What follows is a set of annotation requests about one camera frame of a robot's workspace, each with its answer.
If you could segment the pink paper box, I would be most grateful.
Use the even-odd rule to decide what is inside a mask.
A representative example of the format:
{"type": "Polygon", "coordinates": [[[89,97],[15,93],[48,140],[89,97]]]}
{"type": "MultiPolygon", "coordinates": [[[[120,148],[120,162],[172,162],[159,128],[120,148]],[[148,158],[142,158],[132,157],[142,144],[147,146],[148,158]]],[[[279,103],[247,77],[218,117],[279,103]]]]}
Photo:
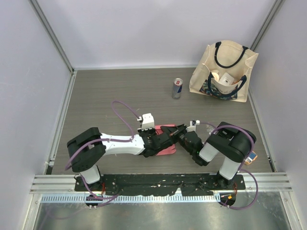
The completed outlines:
{"type": "MultiPolygon", "coordinates": [[[[156,125],[155,126],[155,132],[157,135],[163,134],[163,130],[161,129],[161,125],[156,125]]],[[[176,146],[173,144],[170,147],[167,147],[166,149],[163,149],[157,153],[157,156],[162,156],[162,155],[170,155],[174,154],[176,152],[176,146]]]]}

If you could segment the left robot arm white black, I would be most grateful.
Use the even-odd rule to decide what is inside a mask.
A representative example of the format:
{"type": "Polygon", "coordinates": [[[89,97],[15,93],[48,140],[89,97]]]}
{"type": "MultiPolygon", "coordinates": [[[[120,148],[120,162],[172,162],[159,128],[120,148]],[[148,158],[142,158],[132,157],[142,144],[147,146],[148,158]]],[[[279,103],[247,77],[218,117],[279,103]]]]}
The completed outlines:
{"type": "Polygon", "coordinates": [[[138,129],[132,136],[114,136],[100,133],[97,127],[92,127],[67,143],[69,160],[65,170],[72,169],[85,180],[85,185],[91,191],[101,188],[101,174],[96,165],[107,155],[131,154],[151,157],[169,148],[175,148],[175,139],[168,133],[170,126],[163,126],[163,131],[155,128],[138,129]]]}

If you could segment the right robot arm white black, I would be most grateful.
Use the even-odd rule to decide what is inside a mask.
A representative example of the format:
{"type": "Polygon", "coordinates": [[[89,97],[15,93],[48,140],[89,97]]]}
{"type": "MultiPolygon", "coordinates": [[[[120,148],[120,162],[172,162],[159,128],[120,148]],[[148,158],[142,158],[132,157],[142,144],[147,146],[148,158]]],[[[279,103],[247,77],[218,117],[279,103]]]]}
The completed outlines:
{"type": "Polygon", "coordinates": [[[214,126],[208,122],[192,120],[189,126],[161,126],[161,130],[175,143],[179,143],[200,166],[208,165],[217,154],[223,154],[224,162],[213,181],[215,186],[222,189],[233,185],[234,176],[252,153],[257,141],[252,132],[227,122],[214,126]],[[196,126],[200,124],[213,128],[205,141],[196,133],[196,126]]]}

